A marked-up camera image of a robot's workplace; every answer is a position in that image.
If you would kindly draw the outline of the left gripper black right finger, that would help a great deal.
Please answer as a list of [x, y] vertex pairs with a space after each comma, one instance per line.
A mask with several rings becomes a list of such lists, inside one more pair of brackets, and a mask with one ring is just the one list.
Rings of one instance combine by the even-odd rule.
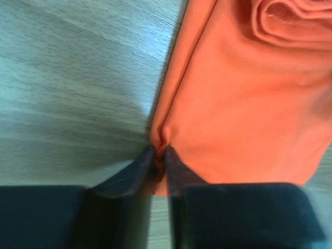
[[307, 195], [289, 183], [210, 184], [164, 152], [174, 248], [327, 248]]

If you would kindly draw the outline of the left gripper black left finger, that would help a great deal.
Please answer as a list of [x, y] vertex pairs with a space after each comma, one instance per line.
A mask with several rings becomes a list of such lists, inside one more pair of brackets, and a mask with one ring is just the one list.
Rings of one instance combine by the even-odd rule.
[[155, 151], [104, 182], [1, 187], [1, 248], [146, 248]]

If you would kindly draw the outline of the orange t shirt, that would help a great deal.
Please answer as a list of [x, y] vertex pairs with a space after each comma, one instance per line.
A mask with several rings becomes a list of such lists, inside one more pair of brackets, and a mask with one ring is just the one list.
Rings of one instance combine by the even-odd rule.
[[304, 185], [331, 143], [331, 1], [189, 1], [154, 115], [210, 183]]

